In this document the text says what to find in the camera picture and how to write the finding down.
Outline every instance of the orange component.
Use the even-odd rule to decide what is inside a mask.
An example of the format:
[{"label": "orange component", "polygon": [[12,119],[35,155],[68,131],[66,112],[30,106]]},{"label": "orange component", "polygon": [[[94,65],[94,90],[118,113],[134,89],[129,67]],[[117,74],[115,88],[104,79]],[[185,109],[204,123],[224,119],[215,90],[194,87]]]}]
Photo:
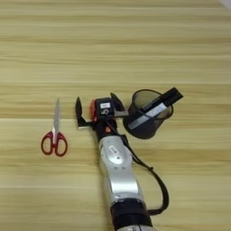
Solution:
[{"label": "orange component", "polygon": [[107,126],[105,131],[106,131],[107,134],[109,134],[112,130],[111,130],[111,128],[109,126]]}]

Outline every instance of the marker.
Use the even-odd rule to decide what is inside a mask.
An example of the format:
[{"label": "marker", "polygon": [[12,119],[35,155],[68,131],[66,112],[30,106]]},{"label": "marker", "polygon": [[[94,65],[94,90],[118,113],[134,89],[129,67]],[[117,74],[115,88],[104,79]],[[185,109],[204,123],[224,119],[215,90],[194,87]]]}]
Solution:
[{"label": "marker", "polygon": [[149,111],[145,112],[145,115],[141,115],[137,119],[135,119],[132,123],[128,125],[129,129],[133,130],[137,126],[142,125],[146,121],[148,121],[149,117],[155,117],[162,111],[166,110],[168,106],[173,105],[178,100],[180,100],[183,95],[177,90],[171,89],[165,94],[161,95],[157,100],[153,100],[152,103],[144,106],[143,109],[152,108]]}]

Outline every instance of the black pen holder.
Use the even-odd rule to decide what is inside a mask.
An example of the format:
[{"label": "black pen holder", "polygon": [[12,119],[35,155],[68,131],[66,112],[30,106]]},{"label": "black pen holder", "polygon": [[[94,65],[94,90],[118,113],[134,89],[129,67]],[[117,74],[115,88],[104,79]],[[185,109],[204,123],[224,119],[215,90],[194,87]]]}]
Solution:
[{"label": "black pen holder", "polygon": [[[142,89],[134,93],[132,104],[128,109],[129,116],[123,120],[124,127],[129,134],[139,139],[150,139],[154,137],[162,122],[172,116],[173,106],[167,107],[154,117],[148,116],[143,111],[144,107],[151,104],[160,95],[161,93],[150,89]],[[131,128],[131,123],[141,116],[145,116],[145,122],[136,128]]]}]

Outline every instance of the scissors blade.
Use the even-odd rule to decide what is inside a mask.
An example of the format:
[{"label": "scissors blade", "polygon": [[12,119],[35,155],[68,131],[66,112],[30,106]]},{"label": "scissors blade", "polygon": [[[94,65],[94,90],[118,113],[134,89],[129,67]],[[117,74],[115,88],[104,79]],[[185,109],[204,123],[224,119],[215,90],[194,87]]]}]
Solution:
[{"label": "scissors blade", "polygon": [[60,99],[56,101],[55,111],[54,111],[54,124],[53,124],[53,143],[57,141],[57,135],[60,130]]}]

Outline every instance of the red scissors handle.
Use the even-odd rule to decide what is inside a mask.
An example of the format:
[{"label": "red scissors handle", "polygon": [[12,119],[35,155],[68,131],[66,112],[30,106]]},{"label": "red scissors handle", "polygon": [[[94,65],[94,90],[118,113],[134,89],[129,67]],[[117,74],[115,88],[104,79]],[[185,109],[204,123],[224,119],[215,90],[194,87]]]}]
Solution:
[{"label": "red scissors handle", "polygon": [[[65,150],[63,152],[59,152],[59,142],[60,141],[63,141],[65,143]],[[64,156],[66,154],[68,150],[68,142],[62,133],[57,134],[57,140],[56,140],[56,143],[54,144],[54,148],[55,148],[56,155],[58,155],[59,157]]]},{"label": "red scissors handle", "polygon": [[[49,151],[46,151],[44,149],[44,142],[46,140],[50,140],[51,141],[51,147],[49,149]],[[41,149],[42,149],[42,152],[45,154],[45,155],[51,155],[52,152],[53,152],[53,132],[50,131],[48,132],[43,138],[42,138],[42,142],[41,142]]]},{"label": "red scissors handle", "polygon": [[[44,148],[44,142],[46,140],[50,140],[51,142],[51,147],[48,151],[46,151]],[[63,141],[65,143],[65,150],[63,152],[59,152],[59,141]],[[41,149],[45,155],[51,155],[54,149],[55,154],[61,157],[61,156],[64,156],[68,150],[68,142],[62,133],[58,133],[56,143],[53,143],[53,132],[50,131],[42,138]]]}]

